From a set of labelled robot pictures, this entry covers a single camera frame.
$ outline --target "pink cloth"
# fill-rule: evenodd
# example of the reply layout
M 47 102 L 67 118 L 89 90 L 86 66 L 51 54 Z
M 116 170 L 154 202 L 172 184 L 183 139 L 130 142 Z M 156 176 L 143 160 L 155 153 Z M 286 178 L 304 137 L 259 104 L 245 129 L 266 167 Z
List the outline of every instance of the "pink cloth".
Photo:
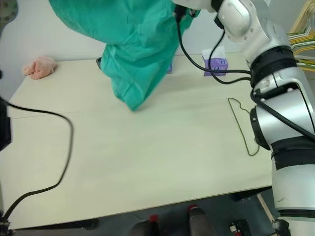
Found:
M 31 64 L 23 66 L 23 74 L 38 80 L 54 72 L 57 63 L 49 57 L 38 57 Z

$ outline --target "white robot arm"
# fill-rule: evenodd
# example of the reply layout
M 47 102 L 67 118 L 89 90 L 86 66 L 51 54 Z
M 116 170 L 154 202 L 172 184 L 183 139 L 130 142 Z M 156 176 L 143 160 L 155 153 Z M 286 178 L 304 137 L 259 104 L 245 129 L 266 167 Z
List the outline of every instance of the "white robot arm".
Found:
M 272 186 L 281 214 L 274 228 L 280 236 L 314 236 L 315 98 L 286 33 L 270 19 L 264 0 L 173 1 L 216 11 L 229 39 L 240 46 L 258 104 L 251 111 L 255 139 L 273 152 Z

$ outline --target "white table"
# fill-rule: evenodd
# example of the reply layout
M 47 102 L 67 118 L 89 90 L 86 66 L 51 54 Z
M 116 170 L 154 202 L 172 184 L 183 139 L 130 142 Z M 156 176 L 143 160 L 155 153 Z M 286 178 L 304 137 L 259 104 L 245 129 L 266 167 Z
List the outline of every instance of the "white table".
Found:
M 194 57 L 199 64 L 200 56 Z M 246 69 L 238 53 L 230 69 Z M 12 103 L 51 110 L 75 125 L 68 172 L 52 191 L 22 201 L 11 228 L 51 225 L 157 207 L 271 185 L 270 153 L 247 155 L 227 102 L 247 109 L 249 82 L 223 86 L 175 57 L 167 75 L 139 111 L 112 93 L 94 60 L 59 62 L 42 80 L 26 78 Z M 240 75 L 221 77 L 235 79 Z M 7 209 L 25 192 L 54 184 L 68 148 L 67 123 L 54 116 L 10 109 L 13 143 L 0 153 L 0 180 Z M 248 115 L 237 111 L 254 152 Z

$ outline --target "green cloth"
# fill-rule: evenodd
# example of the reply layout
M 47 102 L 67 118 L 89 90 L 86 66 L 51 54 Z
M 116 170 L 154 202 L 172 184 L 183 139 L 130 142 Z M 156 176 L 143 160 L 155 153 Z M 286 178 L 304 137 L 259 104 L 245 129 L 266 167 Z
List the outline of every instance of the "green cloth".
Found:
M 179 41 L 171 0 L 49 0 L 71 29 L 106 43 L 101 69 L 135 111 L 159 84 Z M 186 16 L 182 32 L 192 22 Z

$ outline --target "gray floor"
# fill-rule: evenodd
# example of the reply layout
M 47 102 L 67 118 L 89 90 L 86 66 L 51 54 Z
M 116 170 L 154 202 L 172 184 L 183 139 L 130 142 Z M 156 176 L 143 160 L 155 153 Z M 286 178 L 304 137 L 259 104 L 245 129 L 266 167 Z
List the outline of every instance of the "gray floor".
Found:
M 263 197 L 275 218 L 272 191 L 263 192 Z M 188 236 L 188 207 L 197 204 L 215 226 L 218 236 L 232 236 L 229 225 L 233 220 L 247 219 L 253 236 L 268 236 L 273 233 L 271 224 L 265 215 L 257 197 L 234 202 L 231 195 L 211 197 L 196 201 L 141 210 L 115 216 L 100 218 L 99 226 L 94 230 L 40 230 L 17 231 L 16 236 L 127 236 L 128 230 L 137 222 L 148 219 L 150 215 L 159 215 L 159 224 L 163 235 Z

